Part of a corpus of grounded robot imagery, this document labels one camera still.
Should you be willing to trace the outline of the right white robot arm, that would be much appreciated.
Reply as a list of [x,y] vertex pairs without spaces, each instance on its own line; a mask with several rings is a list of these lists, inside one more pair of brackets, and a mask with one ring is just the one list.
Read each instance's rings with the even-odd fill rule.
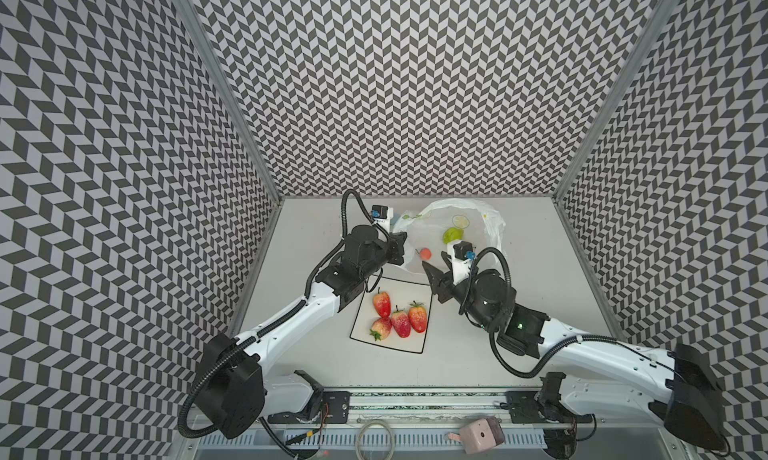
[[730,453],[724,386],[704,353],[685,343],[672,350],[632,345],[519,304],[496,248],[474,252],[461,242],[442,258],[444,270],[422,264],[432,295],[458,302],[460,315],[486,333],[507,373],[541,381],[535,398],[541,416],[647,420],[719,457]]

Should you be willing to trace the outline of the white plastic bag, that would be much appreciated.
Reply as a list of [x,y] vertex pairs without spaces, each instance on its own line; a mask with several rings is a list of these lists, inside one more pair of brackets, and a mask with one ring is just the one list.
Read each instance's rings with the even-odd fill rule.
[[476,252],[495,247],[503,249],[506,222],[489,203],[469,199],[443,199],[421,210],[405,211],[393,225],[394,233],[406,233],[404,264],[401,269],[422,273],[421,251],[429,250],[429,260],[440,259],[441,253],[453,253],[450,245],[465,241]]

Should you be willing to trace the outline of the red fake strawberry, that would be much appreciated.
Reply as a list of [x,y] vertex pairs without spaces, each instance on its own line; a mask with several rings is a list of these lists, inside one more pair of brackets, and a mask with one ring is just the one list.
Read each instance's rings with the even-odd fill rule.
[[391,315],[391,299],[386,291],[377,292],[372,299],[373,307],[380,318],[389,318]]
[[392,324],[388,317],[377,319],[370,327],[369,335],[374,341],[380,342],[386,340],[392,331]]
[[412,326],[406,311],[397,308],[391,315],[392,328],[400,338],[408,338],[412,332]]
[[412,329],[424,333],[428,325],[428,314],[423,303],[412,302],[408,310],[408,318]]

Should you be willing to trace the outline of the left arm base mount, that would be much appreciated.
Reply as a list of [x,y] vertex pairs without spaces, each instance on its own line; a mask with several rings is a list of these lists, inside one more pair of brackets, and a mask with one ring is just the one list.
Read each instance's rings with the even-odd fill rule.
[[271,424],[346,424],[351,392],[328,390],[303,370],[271,376],[265,383],[262,416]]

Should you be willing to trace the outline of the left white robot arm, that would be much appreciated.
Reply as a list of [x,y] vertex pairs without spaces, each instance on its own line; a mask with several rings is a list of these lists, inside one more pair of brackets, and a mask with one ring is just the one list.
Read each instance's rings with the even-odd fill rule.
[[256,327],[219,334],[204,347],[177,417],[182,437],[220,432],[232,439],[270,417],[311,422],[321,413],[324,389],[314,378],[271,370],[299,340],[367,293],[384,266],[403,264],[407,236],[391,232],[388,208],[360,209],[365,224],[351,227],[341,216],[339,243],[310,272],[302,296]]

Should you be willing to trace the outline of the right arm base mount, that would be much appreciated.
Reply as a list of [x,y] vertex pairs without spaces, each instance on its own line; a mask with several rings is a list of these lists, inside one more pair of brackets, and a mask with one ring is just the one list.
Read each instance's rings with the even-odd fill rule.
[[539,390],[514,390],[505,393],[500,408],[506,411],[515,424],[588,424],[592,415],[577,415],[568,410],[561,400],[560,387],[567,376],[562,372],[550,372],[541,377]]

